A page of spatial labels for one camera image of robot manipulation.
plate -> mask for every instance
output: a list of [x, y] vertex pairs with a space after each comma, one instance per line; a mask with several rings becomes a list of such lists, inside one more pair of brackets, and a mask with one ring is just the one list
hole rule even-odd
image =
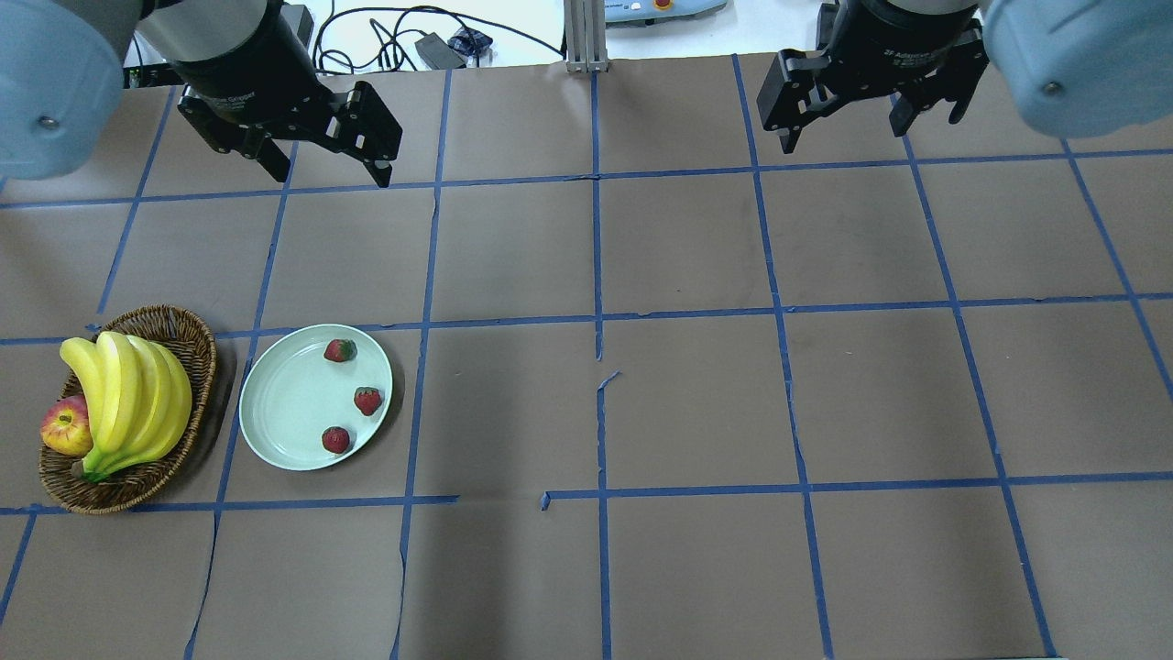
[[[350, 362], [323, 358], [331, 340], [350, 340]], [[318, 470], [345, 461], [374, 436], [387, 415], [393, 388], [391, 361], [369, 335], [350, 325], [325, 322], [282, 338], [257, 360], [240, 392], [240, 433], [264, 462], [285, 470]], [[382, 406], [365, 417], [354, 390], [375, 388]], [[351, 448], [332, 454], [321, 434], [341, 427]]]

red and yellow apple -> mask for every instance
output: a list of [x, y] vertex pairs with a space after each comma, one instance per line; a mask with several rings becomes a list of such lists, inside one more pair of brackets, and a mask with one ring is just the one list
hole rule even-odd
[[86, 397], [66, 397], [45, 414], [41, 421], [41, 440], [49, 449], [66, 456], [86, 456], [94, 447], [89, 433], [89, 409]]

strawberry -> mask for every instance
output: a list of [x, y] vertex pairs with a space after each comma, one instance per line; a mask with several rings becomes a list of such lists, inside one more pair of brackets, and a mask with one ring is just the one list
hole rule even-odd
[[371, 417], [382, 406], [382, 395], [374, 388], [359, 388], [354, 390], [354, 406], [362, 415]]
[[351, 435], [341, 427], [331, 427], [321, 435], [321, 447], [333, 454], [343, 454], [351, 449]]
[[350, 362], [359, 354], [358, 347], [350, 340], [331, 340], [326, 345], [326, 353], [323, 358], [331, 362]]

wicker basket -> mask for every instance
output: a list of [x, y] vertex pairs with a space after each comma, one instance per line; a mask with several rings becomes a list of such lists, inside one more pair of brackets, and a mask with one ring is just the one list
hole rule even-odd
[[[191, 419], [178, 444], [167, 456], [120, 470], [109, 479], [91, 484], [74, 477], [70, 468], [77, 457], [57, 454], [41, 445], [39, 472], [45, 490], [74, 513], [115, 513], [150, 498], [179, 470], [199, 437], [199, 423], [216, 376], [216, 340], [208, 325], [195, 313], [171, 305], [150, 305], [123, 313], [102, 329], [114, 329], [167, 347], [183, 363], [191, 381]], [[69, 374], [61, 397], [81, 394], [77, 376]]]

